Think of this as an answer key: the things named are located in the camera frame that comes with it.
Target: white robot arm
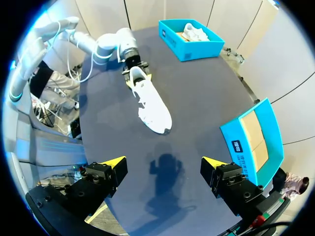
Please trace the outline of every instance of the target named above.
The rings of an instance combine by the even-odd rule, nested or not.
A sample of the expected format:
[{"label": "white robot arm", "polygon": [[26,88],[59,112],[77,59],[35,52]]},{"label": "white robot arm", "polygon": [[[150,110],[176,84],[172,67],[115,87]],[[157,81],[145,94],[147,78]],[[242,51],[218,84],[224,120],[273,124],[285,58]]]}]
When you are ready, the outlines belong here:
[{"label": "white robot arm", "polygon": [[[91,61],[98,65],[106,64],[116,49],[119,62],[124,61],[126,56],[138,55],[136,41],[129,28],[104,34],[95,40],[90,35],[75,30],[78,22],[79,18],[68,17],[29,31],[18,50],[19,61],[10,80],[9,96],[13,102],[21,98],[27,80],[50,50],[44,42],[53,38],[54,43],[59,34],[63,40],[91,55]],[[89,78],[92,68],[93,63],[89,75],[82,82]]]}]

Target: wires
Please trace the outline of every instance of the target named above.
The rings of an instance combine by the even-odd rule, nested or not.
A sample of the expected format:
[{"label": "wires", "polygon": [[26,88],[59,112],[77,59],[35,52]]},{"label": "wires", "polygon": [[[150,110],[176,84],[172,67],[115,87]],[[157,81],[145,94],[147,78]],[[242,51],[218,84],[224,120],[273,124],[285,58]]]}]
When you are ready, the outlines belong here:
[{"label": "wires", "polygon": [[254,230],[251,230],[249,231],[248,233],[242,235],[242,236],[254,236],[256,235],[257,233],[261,232],[261,231],[264,231],[264,230],[267,230],[267,229],[271,229],[273,227],[277,227],[279,225],[286,225],[286,226],[289,226],[291,224],[291,222],[287,222],[287,221],[284,221],[284,222],[277,222],[277,223],[273,223],[273,224],[269,224],[269,225],[263,225],[263,226],[260,226]]},{"label": "wires", "polygon": [[61,129],[58,124],[55,124],[55,125],[59,128],[61,132],[63,132],[64,135],[68,136],[70,134],[70,132],[65,132],[63,129]]},{"label": "wires", "polygon": [[60,30],[61,30],[61,24],[60,24],[60,22],[59,22],[59,21],[56,21],[56,23],[58,23],[58,26],[59,26],[59,27],[58,27],[57,33],[55,34],[55,36],[54,36],[54,38],[53,38],[53,43],[51,44],[51,46],[50,46],[50,48],[48,49],[48,51],[49,51],[50,49],[52,49],[52,47],[54,46],[56,37],[57,37],[57,35],[59,34],[59,32],[60,32]]},{"label": "wires", "polygon": [[107,209],[108,206],[105,204],[104,206],[102,206],[100,209],[98,209],[94,215],[92,215],[88,220],[85,220],[86,223],[90,224],[92,222],[92,220],[94,220],[102,211],[104,211],[105,209]]},{"label": "wires", "polygon": [[[73,76],[72,76],[72,74],[71,74],[70,65],[69,65],[69,44],[70,44],[70,37],[71,37],[71,34],[69,34],[69,37],[68,37],[67,67],[68,67],[69,76],[71,77],[71,79],[73,79],[74,81],[77,82],[77,80],[74,79]],[[89,72],[89,74],[87,75],[87,77],[86,77],[85,79],[79,81],[80,83],[83,83],[83,82],[85,82],[86,80],[88,80],[88,79],[90,78],[90,75],[91,75],[92,70],[93,70],[93,56],[94,56],[94,52],[95,52],[95,50],[96,50],[97,42],[98,42],[98,40],[96,41],[95,48],[94,48],[94,50],[92,51],[92,55],[91,55],[91,68],[90,68],[90,72]]]}]

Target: blue box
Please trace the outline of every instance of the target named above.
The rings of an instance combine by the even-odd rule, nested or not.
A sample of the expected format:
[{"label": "blue box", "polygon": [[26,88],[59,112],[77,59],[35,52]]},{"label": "blue box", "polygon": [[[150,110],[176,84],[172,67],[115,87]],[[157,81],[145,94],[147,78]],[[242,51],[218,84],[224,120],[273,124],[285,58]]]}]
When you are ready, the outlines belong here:
[{"label": "blue box", "polygon": [[[176,33],[183,32],[187,23],[191,23],[197,29],[202,28],[202,30],[208,35],[210,41],[184,41]],[[180,61],[217,57],[224,45],[224,41],[219,36],[196,20],[192,19],[170,19],[159,21],[158,31],[160,37]]]},{"label": "blue box", "polygon": [[[241,119],[252,111],[256,113],[268,152],[268,160],[258,172],[255,169],[249,140],[241,123]],[[252,183],[262,185],[265,188],[284,159],[280,129],[268,98],[220,128],[233,162],[243,168],[243,174],[247,175]],[[235,142],[237,142],[238,148],[233,146]]]}]

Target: black mount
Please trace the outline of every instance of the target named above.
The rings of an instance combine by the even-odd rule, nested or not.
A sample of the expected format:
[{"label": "black mount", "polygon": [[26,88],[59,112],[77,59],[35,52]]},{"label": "black mount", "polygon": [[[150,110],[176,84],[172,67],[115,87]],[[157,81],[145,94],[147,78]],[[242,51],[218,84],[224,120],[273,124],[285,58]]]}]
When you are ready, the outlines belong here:
[{"label": "black mount", "polygon": [[49,235],[114,235],[84,219],[94,214],[107,196],[115,194],[127,174],[126,158],[113,169],[94,162],[82,173],[82,179],[64,186],[65,195],[52,185],[37,186],[26,194],[31,211]]},{"label": "black mount", "polygon": [[268,198],[264,197],[263,186],[256,186],[246,179],[242,168],[233,162],[214,168],[203,158],[200,173],[212,188],[214,196],[223,198],[234,215],[242,217],[238,234],[249,226],[273,223],[290,203],[288,198],[282,199],[281,194],[276,191]]}]

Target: dark gray table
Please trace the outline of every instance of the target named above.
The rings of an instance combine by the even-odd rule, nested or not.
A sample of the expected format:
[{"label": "dark gray table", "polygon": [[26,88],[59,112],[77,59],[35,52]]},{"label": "dark gray table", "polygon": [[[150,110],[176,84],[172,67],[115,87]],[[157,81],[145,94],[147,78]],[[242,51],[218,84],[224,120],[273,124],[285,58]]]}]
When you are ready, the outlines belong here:
[{"label": "dark gray table", "polygon": [[[179,62],[157,28],[134,36],[172,115],[172,130],[158,135],[138,118],[137,101],[113,56],[81,84],[80,123],[88,162],[127,157],[128,175],[106,202],[131,236],[217,235],[241,218],[210,191],[200,175],[201,157],[231,162],[220,125],[253,103],[221,57]],[[90,61],[84,62],[82,78]]]}]

